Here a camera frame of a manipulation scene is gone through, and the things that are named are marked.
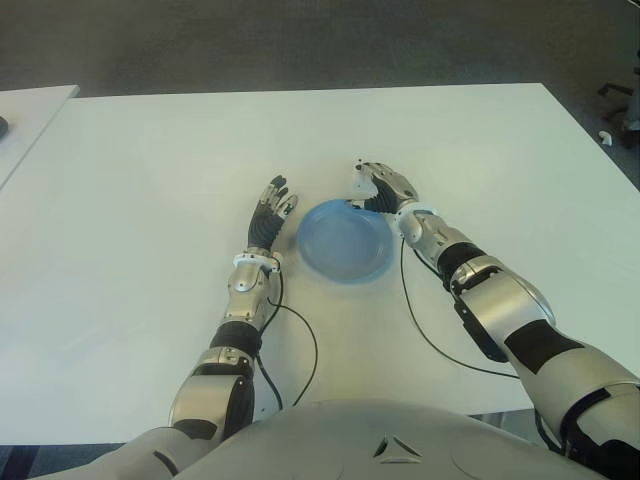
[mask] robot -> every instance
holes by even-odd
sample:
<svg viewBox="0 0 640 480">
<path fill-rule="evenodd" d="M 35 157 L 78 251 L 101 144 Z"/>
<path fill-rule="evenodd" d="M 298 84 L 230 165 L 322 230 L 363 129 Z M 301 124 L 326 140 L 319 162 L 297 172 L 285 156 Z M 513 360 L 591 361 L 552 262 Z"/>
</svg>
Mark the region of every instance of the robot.
<svg viewBox="0 0 640 480">
<path fill-rule="evenodd" d="M 247 248 L 233 260 L 226 312 L 177 393 L 170 426 L 41 478 L 639 478 L 640 379 L 557 330 L 543 295 L 419 202 L 405 177 L 379 163 L 356 170 L 377 195 L 351 204 L 394 215 L 478 348 L 513 366 L 557 452 L 472 418 L 374 400 L 310 403 L 252 423 L 254 365 L 281 264 L 272 245 L 297 203 L 278 176 L 260 197 Z"/>
</svg>

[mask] robot forearm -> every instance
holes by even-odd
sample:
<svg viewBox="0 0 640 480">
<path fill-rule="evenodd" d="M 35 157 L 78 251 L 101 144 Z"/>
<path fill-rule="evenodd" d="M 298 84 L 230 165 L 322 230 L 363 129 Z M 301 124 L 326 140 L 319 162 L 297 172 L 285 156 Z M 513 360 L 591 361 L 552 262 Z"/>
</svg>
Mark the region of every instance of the robot forearm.
<svg viewBox="0 0 640 480">
<path fill-rule="evenodd" d="M 174 428 L 208 430 L 212 448 L 253 420 L 254 360 L 266 321 L 269 275 L 279 261 L 257 248 L 236 256 L 223 320 L 171 410 Z"/>
<path fill-rule="evenodd" d="M 601 473 L 633 467 L 640 380 L 598 349 L 561 334 L 542 294 L 431 211 L 398 215 L 407 243 L 443 280 L 483 353 L 509 361 L 566 455 Z"/>
</svg>

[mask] triangular logo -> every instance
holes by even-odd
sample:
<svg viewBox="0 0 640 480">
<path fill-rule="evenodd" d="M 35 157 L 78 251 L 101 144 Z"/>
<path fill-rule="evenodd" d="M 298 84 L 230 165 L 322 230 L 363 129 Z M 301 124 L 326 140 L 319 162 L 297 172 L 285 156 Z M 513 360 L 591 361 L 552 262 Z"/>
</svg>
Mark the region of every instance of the triangular logo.
<svg viewBox="0 0 640 480">
<path fill-rule="evenodd" d="M 373 458 L 378 458 L 379 463 L 421 463 L 422 454 L 407 442 L 400 440 L 395 435 L 391 440 L 385 435 L 378 445 Z"/>
</svg>

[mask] chair leg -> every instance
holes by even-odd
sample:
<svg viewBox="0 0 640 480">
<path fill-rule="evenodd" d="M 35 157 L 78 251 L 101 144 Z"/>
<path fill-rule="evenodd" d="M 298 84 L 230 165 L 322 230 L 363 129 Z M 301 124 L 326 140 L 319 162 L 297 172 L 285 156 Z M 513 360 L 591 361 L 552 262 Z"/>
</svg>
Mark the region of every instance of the chair leg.
<svg viewBox="0 0 640 480">
<path fill-rule="evenodd" d="M 616 108 L 615 110 L 611 110 L 609 113 L 607 113 L 604 117 L 602 117 L 602 119 L 606 122 L 610 122 L 611 120 L 613 120 L 613 117 L 615 117 L 619 113 L 623 113 L 626 111 L 627 107 Z"/>
<path fill-rule="evenodd" d="M 598 90 L 598 95 L 606 97 L 609 90 L 624 93 L 625 95 L 633 95 L 633 88 L 623 87 L 622 85 L 616 85 L 615 83 L 605 83 L 600 90 Z"/>
</svg>

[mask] white table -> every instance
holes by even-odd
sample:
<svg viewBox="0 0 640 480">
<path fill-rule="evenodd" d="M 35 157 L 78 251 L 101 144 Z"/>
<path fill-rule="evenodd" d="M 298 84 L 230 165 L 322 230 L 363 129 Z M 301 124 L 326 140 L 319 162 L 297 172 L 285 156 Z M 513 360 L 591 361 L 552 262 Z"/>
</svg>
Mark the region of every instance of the white table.
<svg viewBox="0 0 640 480">
<path fill-rule="evenodd" d="M 0 116 L 9 132 L 0 139 L 0 190 L 67 99 L 75 85 L 0 92 Z"/>
<path fill-rule="evenodd" d="M 528 408 L 517 381 L 469 371 L 412 326 L 396 262 L 343 287 L 294 233 L 350 195 L 357 158 L 537 285 L 568 335 L 640 372 L 640 196 L 538 84 L 76 99 L 0 195 L 0 443 L 126 441 L 166 423 L 226 304 L 231 258 L 276 173 L 300 195 L 277 249 L 285 303 L 318 337 L 304 401 L 376 397 L 473 414 Z M 425 330 L 484 368 L 436 278 L 405 259 Z M 267 368 L 291 402 L 313 359 L 282 314 Z M 256 376 L 258 418 L 275 402 Z"/>
</svg>

